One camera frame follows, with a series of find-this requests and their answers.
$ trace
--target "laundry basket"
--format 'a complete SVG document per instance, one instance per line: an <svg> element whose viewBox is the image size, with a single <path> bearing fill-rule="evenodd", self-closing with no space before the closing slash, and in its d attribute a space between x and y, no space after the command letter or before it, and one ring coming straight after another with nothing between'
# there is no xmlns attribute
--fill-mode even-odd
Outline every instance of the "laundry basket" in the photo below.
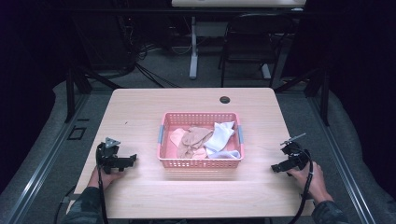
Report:
<svg viewBox="0 0 396 224"><path fill-rule="evenodd" d="M237 150L240 154L239 159L179 159L177 157L177 146L170 140L170 135L174 130L178 128L188 130L192 126L213 130L215 122L230 121L234 121L234 134L223 150ZM158 138L157 157L165 168L236 168L244 155L241 123L235 113L170 112L163 116Z"/></svg>

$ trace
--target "basket handle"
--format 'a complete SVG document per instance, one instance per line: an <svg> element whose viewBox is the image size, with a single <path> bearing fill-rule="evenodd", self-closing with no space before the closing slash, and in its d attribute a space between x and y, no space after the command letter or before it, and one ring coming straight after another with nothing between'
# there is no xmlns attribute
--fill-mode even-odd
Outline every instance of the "basket handle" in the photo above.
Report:
<svg viewBox="0 0 396 224"><path fill-rule="evenodd" d="M162 143L163 143L163 125L160 126L160 133L158 134L158 140L157 140L157 142L158 142L159 144L162 144Z"/></svg>
<svg viewBox="0 0 396 224"><path fill-rule="evenodd" d="M239 144L244 143L244 135L242 135L242 125L238 125Z"/></svg>

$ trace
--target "desk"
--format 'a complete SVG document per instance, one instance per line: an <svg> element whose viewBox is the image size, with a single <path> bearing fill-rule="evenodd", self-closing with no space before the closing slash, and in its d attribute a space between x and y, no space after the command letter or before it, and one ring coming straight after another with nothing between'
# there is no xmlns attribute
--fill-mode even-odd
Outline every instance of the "desk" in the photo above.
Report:
<svg viewBox="0 0 396 224"><path fill-rule="evenodd" d="M228 96L223 104L219 98ZM242 125L245 158L236 169L165 170L156 157L165 112L235 112ZM300 191L294 179L271 165L287 156L289 139L276 96L267 88L116 90L93 141L75 193L87 186L96 147L106 137L120 141L119 157L137 154L135 166L106 191L109 218L294 216ZM303 216L314 206L307 202Z"/></svg>
<svg viewBox="0 0 396 224"><path fill-rule="evenodd" d="M172 0L172 7L282 7L282 8L296 8L304 7L305 0ZM197 50L197 32L196 27L198 24L195 21L195 17L191 20L191 64L190 64L190 79L197 78L197 66L198 66L198 50ZM219 28L220 35L223 36L225 32L225 26L221 25ZM268 67L263 70L265 77L267 75Z"/></svg>

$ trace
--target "sleeve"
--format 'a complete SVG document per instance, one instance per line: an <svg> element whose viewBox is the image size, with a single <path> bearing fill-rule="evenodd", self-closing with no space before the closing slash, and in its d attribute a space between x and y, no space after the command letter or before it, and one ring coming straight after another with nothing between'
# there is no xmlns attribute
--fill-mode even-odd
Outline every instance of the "sleeve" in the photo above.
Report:
<svg viewBox="0 0 396 224"><path fill-rule="evenodd" d="M319 203L312 213L312 218L317 224L347 224L347 216L338 208L335 202L325 201Z"/></svg>
<svg viewBox="0 0 396 224"><path fill-rule="evenodd" d="M98 188L84 189L62 220L63 224L102 224L100 215L100 192Z"/></svg>

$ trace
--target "table leg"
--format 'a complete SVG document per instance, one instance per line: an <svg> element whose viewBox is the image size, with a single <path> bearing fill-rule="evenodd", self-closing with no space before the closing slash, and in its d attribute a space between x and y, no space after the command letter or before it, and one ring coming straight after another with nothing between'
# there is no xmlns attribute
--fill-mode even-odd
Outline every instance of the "table leg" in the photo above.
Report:
<svg viewBox="0 0 396 224"><path fill-rule="evenodd" d="M198 49L197 49L197 35L195 32L195 17L191 20L191 64L190 64L190 79L197 78L197 66L198 66Z"/></svg>

